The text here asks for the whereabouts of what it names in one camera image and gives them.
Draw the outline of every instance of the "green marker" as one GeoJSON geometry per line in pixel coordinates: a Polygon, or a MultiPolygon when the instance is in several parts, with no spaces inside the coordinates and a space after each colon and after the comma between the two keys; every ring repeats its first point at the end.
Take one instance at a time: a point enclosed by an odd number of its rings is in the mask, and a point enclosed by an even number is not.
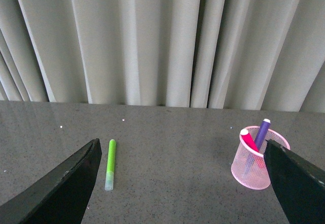
{"type": "Polygon", "coordinates": [[[107,170],[106,170],[106,181],[105,181],[105,190],[106,191],[113,190],[115,148],[116,148],[116,142],[114,139],[112,139],[110,141],[110,145],[108,148],[107,170]]]}

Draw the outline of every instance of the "pink marker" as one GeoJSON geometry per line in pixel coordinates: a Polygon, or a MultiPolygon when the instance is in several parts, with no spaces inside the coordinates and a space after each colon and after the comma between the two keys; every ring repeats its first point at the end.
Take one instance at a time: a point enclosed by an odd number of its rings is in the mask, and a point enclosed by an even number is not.
{"type": "Polygon", "coordinates": [[[248,132],[247,129],[242,129],[240,131],[240,135],[242,136],[242,139],[244,140],[244,142],[253,150],[255,150],[256,152],[258,152],[258,148],[254,143],[254,140],[252,138],[252,136],[250,135],[250,133],[248,132]]]}

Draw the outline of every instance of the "mesh cup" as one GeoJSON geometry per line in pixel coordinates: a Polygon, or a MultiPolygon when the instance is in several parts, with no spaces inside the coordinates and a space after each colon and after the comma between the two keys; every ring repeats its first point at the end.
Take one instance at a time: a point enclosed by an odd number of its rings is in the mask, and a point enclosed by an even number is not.
{"type": "MultiPolygon", "coordinates": [[[[246,129],[255,140],[259,126],[248,126],[246,129]]],[[[290,149],[288,142],[280,134],[269,129],[259,150],[260,153],[258,153],[244,142],[241,135],[239,135],[239,139],[240,143],[231,167],[234,178],[245,187],[251,189],[267,188],[271,181],[263,156],[267,146],[266,140],[273,139],[287,149],[290,149]]]]}

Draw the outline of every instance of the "table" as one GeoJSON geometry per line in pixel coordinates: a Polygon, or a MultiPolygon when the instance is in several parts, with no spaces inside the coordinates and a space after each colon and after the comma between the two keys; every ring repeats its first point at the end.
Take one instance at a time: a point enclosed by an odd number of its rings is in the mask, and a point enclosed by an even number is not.
{"type": "Polygon", "coordinates": [[[0,102],[0,205],[91,139],[102,160],[82,223],[288,223],[272,187],[251,190],[230,167],[239,131],[271,119],[292,151],[325,169],[325,114],[0,102]],[[104,191],[117,141],[114,190],[104,191]]]}

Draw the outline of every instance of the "curtain fold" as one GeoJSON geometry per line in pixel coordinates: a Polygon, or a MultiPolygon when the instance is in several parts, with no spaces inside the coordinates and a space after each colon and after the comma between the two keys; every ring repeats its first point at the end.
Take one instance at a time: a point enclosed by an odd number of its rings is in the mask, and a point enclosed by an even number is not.
{"type": "Polygon", "coordinates": [[[0,0],[0,100],[325,112],[325,0],[0,0]]]}

